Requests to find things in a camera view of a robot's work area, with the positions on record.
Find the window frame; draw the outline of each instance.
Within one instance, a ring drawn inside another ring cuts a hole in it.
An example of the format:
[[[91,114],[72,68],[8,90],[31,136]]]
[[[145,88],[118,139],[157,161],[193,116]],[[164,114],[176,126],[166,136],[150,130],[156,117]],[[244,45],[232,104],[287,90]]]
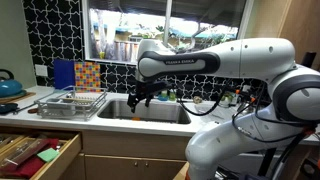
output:
[[[125,61],[117,61],[117,60],[108,60],[108,59],[95,59],[90,57],[90,26],[89,26],[89,0],[82,0],[82,19],[83,19],[83,36],[84,36],[84,53],[85,53],[85,61],[95,61],[95,62],[108,62],[108,63],[117,63],[117,64],[132,64],[136,65],[136,62],[125,62]],[[249,24],[250,15],[252,12],[254,0],[246,0],[246,4],[243,10],[240,27],[237,34],[237,39],[244,39],[246,30]],[[168,34],[170,27],[170,18],[171,18],[171,8],[172,8],[172,0],[167,0],[166,5],[166,15],[165,15],[165,27],[164,27],[164,44],[168,43]]]

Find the bottle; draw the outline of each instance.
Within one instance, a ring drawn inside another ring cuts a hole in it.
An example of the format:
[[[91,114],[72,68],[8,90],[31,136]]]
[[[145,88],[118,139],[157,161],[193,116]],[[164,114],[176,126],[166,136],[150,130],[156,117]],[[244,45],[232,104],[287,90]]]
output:
[[[158,96],[158,100],[168,101],[168,91],[167,90],[161,91],[161,94]]]
[[[170,101],[175,101],[175,100],[176,100],[176,92],[175,92],[175,90],[173,90],[173,89],[170,90],[169,100],[170,100]]]

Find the tile backsplash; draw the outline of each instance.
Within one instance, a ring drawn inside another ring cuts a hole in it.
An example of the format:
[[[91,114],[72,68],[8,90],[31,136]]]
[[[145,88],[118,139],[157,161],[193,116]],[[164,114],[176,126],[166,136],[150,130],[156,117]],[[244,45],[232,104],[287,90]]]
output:
[[[48,66],[49,77],[36,76],[37,84],[54,86],[54,59],[85,63],[81,0],[23,0],[23,6],[33,64]],[[134,90],[135,66],[100,63],[99,69],[101,82],[95,84],[108,88],[110,92],[129,93]],[[216,99],[226,82],[225,78],[204,75],[166,76],[160,79],[177,84],[184,98],[200,95],[206,100]],[[238,89],[245,84],[257,87],[260,81],[232,81],[232,86]]]

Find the kitchen counter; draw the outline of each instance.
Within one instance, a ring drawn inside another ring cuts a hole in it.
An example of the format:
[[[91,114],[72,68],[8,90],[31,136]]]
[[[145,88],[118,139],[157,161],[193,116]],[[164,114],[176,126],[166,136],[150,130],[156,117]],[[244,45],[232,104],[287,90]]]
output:
[[[54,91],[51,87],[36,86],[27,89],[28,92],[35,92],[36,95],[26,98],[22,101],[16,102],[20,108],[32,104],[35,100],[44,97]],[[108,93],[106,96],[107,101],[114,98],[126,99],[127,94]],[[212,104],[212,102],[204,102],[202,104]],[[156,122],[144,122],[144,121],[131,121],[131,120],[116,120],[116,119],[104,119],[99,118],[97,114],[103,110],[103,107],[107,102],[91,117],[88,121],[83,120],[59,120],[59,119],[46,119],[38,116],[37,114],[29,114],[27,110],[21,111],[17,115],[12,113],[6,116],[0,116],[0,125],[3,126],[19,126],[19,127],[39,127],[50,129],[68,129],[68,130],[100,130],[100,131],[116,131],[116,132],[131,132],[131,133],[146,133],[146,134],[159,134],[159,135],[175,135],[175,136],[193,136],[201,127],[207,123],[216,122],[223,123],[231,118],[231,115],[236,112],[236,108],[218,108],[217,116],[220,118],[211,116],[198,117],[189,114],[191,119],[190,124],[167,124]],[[196,112],[194,103],[185,104],[190,110]],[[303,141],[304,144],[315,144],[318,140],[310,136]]]

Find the black cable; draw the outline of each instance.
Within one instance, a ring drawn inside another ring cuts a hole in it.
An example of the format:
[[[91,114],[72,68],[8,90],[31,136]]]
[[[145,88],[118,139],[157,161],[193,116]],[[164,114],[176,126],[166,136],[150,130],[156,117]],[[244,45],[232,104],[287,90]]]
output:
[[[255,116],[256,118],[258,118],[259,120],[262,120],[262,121],[266,121],[266,122],[270,122],[270,123],[276,123],[276,124],[286,124],[286,125],[291,125],[291,126],[305,126],[305,125],[310,125],[310,124],[306,124],[306,123],[300,123],[300,122],[283,122],[281,120],[272,120],[272,119],[266,119],[266,118],[262,118],[258,115],[258,109],[259,109],[259,106],[260,106],[260,102],[261,102],[261,97],[264,93],[264,90],[265,90],[265,86],[266,86],[266,83],[263,84],[262,86],[262,90],[260,92],[260,95],[258,97],[258,102],[257,102],[257,108],[255,110]]]
[[[292,142],[286,147],[286,149],[283,151],[283,153],[281,154],[281,156],[279,157],[279,159],[277,160],[277,162],[274,164],[274,168],[272,170],[272,174],[271,177],[274,176],[277,167],[279,166],[279,164],[282,162],[286,162],[286,160],[288,159],[289,155],[291,154],[291,152],[293,151],[293,149],[299,144],[299,142],[305,137],[304,133],[300,133],[298,134],[293,140]]]
[[[247,136],[247,137],[249,137],[250,139],[253,139],[253,140],[255,140],[255,141],[259,141],[259,142],[263,142],[263,143],[275,143],[275,142],[284,141],[284,140],[293,138],[293,137],[301,134],[301,133],[299,133],[299,134],[294,134],[294,135],[286,136],[286,137],[279,138],[279,139],[275,139],[275,140],[262,140],[262,139],[259,139],[259,138],[257,138],[257,137],[251,136],[251,134],[250,134],[248,131],[246,131],[245,129],[237,126],[235,121],[236,121],[237,116],[238,116],[240,113],[242,113],[245,109],[247,109],[248,107],[252,106],[253,103],[254,103],[254,101],[251,102],[249,105],[247,105],[245,108],[243,108],[241,111],[237,112],[235,115],[232,116],[232,125],[233,125],[233,127],[234,127],[235,129],[237,129],[239,132],[241,132],[243,135],[245,135],[245,136]]]
[[[216,107],[219,105],[221,99],[222,99],[222,96],[224,95],[224,93],[226,92],[226,89],[227,89],[227,86],[229,85],[229,83],[231,82],[231,79],[229,79],[226,84],[223,86],[222,88],[222,92],[220,93],[220,96],[218,97],[218,100],[214,103],[214,105],[205,113],[195,113],[193,111],[191,111],[190,109],[188,109],[184,104],[183,104],[183,101],[182,101],[182,97],[179,97],[180,99],[180,104],[181,106],[183,107],[184,110],[186,110],[187,112],[189,112],[190,114],[192,115],[195,115],[195,116],[205,116],[205,115],[208,115],[210,114],[213,110],[216,109]]]

